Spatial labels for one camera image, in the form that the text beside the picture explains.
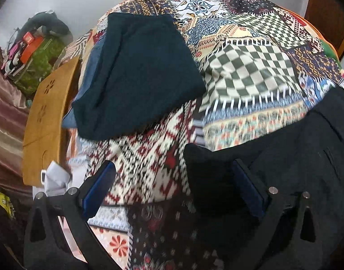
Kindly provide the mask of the black pants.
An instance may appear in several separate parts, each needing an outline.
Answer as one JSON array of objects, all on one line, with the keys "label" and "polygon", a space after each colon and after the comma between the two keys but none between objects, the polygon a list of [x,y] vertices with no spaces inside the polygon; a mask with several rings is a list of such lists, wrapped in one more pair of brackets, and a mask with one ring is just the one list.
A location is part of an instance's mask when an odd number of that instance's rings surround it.
[{"label": "black pants", "polygon": [[215,152],[188,144],[184,158],[198,238],[216,251],[225,269],[259,225],[235,183],[236,159],[266,187],[283,194],[309,192],[322,243],[321,269],[344,269],[344,83],[293,124]]}]

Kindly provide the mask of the white crumpled cloth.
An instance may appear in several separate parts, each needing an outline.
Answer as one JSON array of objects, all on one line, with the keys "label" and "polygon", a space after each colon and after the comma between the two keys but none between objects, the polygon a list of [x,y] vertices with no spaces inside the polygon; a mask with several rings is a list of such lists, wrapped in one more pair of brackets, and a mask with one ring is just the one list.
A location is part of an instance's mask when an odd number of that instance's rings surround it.
[{"label": "white crumpled cloth", "polygon": [[87,164],[72,164],[68,172],[55,161],[52,161],[47,169],[40,171],[41,184],[32,187],[33,198],[40,192],[46,196],[60,196],[72,187],[79,188],[84,182]]}]

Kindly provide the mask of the wooden lap tray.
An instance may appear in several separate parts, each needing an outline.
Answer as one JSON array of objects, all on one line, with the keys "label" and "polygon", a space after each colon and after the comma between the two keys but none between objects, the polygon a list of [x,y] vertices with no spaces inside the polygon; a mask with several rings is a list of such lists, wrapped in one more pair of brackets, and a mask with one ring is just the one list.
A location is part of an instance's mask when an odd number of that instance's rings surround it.
[{"label": "wooden lap tray", "polygon": [[67,130],[62,120],[74,98],[80,75],[75,57],[53,71],[38,86],[23,139],[22,173],[25,185],[41,187],[41,170],[52,161],[66,168]]}]

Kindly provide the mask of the blue folded garment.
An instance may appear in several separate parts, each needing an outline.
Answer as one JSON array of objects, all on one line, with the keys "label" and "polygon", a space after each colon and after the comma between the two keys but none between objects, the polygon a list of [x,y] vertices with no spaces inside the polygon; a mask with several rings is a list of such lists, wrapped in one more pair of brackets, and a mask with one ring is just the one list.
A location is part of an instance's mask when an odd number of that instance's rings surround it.
[{"label": "blue folded garment", "polygon": [[[89,89],[97,69],[99,57],[105,42],[105,35],[103,35],[92,47],[86,62],[82,62],[81,76],[79,79],[79,89],[77,95],[72,101],[72,105],[78,99],[82,98],[85,92]],[[63,117],[62,127],[65,129],[77,128],[76,117],[73,106],[70,107],[67,114]]]}]

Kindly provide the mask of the striped pink curtain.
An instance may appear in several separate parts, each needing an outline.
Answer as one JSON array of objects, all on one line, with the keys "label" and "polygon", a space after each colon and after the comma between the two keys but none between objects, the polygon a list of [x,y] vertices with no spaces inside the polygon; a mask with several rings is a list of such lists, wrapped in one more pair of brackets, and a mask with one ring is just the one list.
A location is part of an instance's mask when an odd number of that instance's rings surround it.
[{"label": "striped pink curtain", "polygon": [[0,70],[0,187],[21,198],[32,196],[32,187],[23,183],[21,171],[28,113],[25,96]]}]

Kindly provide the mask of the colourful patchwork bed quilt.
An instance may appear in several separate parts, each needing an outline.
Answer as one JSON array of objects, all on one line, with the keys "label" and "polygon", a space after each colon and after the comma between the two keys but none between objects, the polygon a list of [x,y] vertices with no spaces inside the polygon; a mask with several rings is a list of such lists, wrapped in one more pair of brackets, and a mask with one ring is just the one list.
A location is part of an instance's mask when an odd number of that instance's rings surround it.
[{"label": "colourful patchwork bed quilt", "polygon": [[70,166],[91,174],[109,159],[121,175],[92,231],[119,269],[220,269],[198,238],[185,145],[215,152],[293,124],[344,72],[307,22],[267,0],[125,0],[114,11],[172,15],[206,91],[145,134],[94,143],[71,131]]}]

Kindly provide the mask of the orange box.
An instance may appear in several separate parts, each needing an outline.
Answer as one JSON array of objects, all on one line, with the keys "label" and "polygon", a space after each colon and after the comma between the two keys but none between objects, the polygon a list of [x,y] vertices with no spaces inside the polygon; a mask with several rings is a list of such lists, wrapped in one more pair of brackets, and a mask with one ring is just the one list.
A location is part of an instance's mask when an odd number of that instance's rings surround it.
[{"label": "orange box", "polygon": [[44,37],[38,35],[34,36],[30,32],[25,33],[23,36],[23,41],[26,43],[26,47],[20,56],[20,61],[22,64],[27,63],[31,55],[37,50],[37,48],[44,41]]}]

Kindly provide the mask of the dark teal folded garment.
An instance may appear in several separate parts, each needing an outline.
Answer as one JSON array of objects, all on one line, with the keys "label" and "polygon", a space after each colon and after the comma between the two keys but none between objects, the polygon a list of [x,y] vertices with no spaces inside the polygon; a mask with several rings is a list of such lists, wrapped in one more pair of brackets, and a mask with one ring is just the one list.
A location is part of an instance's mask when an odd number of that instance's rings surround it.
[{"label": "dark teal folded garment", "polygon": [[102,141],[143,130],[205,91],[171,15],[111,13],[91,84],[72,107],[79,135]]}]

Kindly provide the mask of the wooden door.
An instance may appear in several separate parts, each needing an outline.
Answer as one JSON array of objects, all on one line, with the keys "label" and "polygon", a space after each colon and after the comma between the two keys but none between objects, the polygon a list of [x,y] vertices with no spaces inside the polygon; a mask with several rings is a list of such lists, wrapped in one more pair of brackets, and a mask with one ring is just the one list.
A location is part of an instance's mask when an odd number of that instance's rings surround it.
[{"label": "wooden door", "polygon": [[305,19],[334,47],[341,59],[344,55],[344,8],[338,0],[308,0]]}]

